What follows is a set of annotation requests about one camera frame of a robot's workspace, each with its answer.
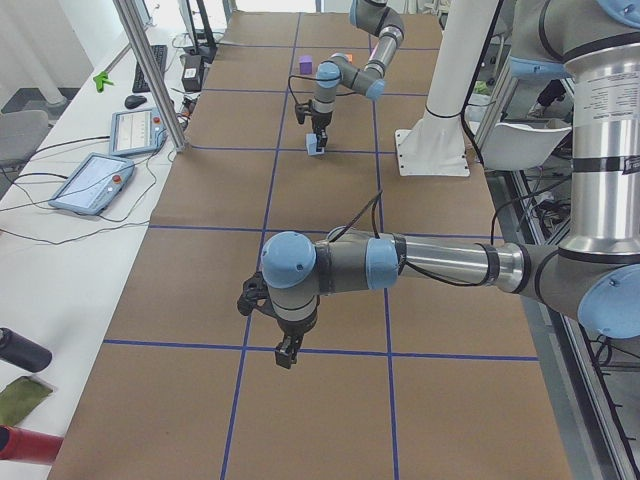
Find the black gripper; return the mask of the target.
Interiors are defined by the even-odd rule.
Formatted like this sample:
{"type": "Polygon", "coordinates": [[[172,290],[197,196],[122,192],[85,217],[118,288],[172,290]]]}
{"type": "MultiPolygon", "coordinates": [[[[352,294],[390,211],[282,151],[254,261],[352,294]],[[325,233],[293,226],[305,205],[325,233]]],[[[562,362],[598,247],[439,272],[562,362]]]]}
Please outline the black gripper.
{"type": "Polygon", "coordinates": [[[327,144],[328,136],[326,129],[332,120],[332,112],[311,112],[312,130],[315,136],[316,149],[324,149],[327,144]]]}
{"type": "Polygon", "coordinates": [[[297,355],[304,335],[312,330],[317,322],[317,315],[311,314],[299,321],[278,319],[277,323],[283,332],[283,340],[275,347],[276,365],[291,368],[297,363],[297,355]]]}

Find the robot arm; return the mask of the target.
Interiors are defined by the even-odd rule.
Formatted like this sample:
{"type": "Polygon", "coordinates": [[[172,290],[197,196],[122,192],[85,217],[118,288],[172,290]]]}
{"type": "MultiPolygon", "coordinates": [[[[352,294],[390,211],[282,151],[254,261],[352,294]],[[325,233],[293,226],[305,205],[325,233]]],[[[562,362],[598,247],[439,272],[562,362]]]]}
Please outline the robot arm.
{"type": "Polygon", "coordinates": [[[312,131],[306,135],[307,153],[311,156],[324,152],[327,127],[335,109],[337,89],[343,86],[376,101],[385,89],[385,75],[405,37],[401,16],[385,1],[354,1],[349,11],[350,23],[376,37],[368,61],[359,67],[344,53],[335,53],[319,64],[315,75],[314,97],[296,107],[297,121],[302,124],[309,117],[312,131]]]}

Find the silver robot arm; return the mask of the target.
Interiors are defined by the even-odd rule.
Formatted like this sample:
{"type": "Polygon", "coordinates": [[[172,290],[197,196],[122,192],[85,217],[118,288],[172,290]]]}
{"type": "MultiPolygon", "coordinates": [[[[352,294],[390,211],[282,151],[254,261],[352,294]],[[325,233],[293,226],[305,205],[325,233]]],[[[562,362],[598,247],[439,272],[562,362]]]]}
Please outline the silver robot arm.
{"type": "Polygon", "coordinates": [[[512,61],[575,82],[571,226],[557,246],[460,244],[395,233],[286,231],[262,250],[261,311],[290,368],[322,296],[390,287],[420,275],[456,287],[493,285],[541,302],[610,338],[639,333],[639,5],[523,1],[512,61]]]}

